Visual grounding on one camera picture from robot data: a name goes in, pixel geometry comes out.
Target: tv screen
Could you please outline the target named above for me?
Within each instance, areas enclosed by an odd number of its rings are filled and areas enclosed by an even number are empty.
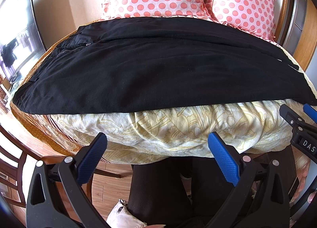
[[[46,47],[37,29],[32,0],[2,7],[0,18],[0,66],[13,84],[25,78]]]

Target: yellow patterned bedding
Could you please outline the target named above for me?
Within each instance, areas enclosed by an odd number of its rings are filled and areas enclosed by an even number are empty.
[[[39,60],[26,80],[57,44]],[[305,78],[317,96],[313,84],[306,75]],[[168,156],[212,157],[207,137],[213,131],[239,152],[282,150],[292,137],[291,127],[279,115],[283,103],[313,124],[303,112],[302,104],[291,99],[107,114],[31,115],[21,112],[14,104],[11,109],[32,135],[58,152],[76,154],[103,132],[108,137],[104,160],[147,164]]]

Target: metal pin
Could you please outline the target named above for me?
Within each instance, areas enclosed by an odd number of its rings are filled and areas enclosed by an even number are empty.
[[[248,163],[251,161],[251,157],[250,156],[243,156],[242,160]]]
[[[35,164],[37,167],[41,167],[43,165],[43,161],[37,161]]]
[[[72,162],[73,158],[71,156],[67,156],[65,159],[64,159],[64,162],[65,163],[70,163]]]
[[[275,165],[275,166],[279,166],[279,165],[280,165],[280,162],[277,161],[277,160],[273,160],[273,161],[272,161],[272,164]]]

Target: blue gripper pad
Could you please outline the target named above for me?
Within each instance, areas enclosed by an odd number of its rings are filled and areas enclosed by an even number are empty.
[[[89,150],[83,157],[80,164],[77,166],[76,182],[81,186],[89,182],[94,170],[97,167],[103,153],[106,151],[108,145],[107,136],[99,133],[94,141],[89,146]]]
[[[304,105],[303,110],[317,124],[317,111],[308,103]]]
[[[208,146],[227,182],[236,186],[240,179],[239,166],[226,150],[225,143],[216,132],[209,134]]]

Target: pant leg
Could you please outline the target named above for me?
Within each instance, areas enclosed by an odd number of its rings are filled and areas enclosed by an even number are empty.
[[[134,165],[129,212],[151,224],[176,227],[193,216],[180,173],[172,160]]]
[[[194,216],[212,216],[227,199],[233,185],[226,181],[214,158],[193,157],[191,195]]]

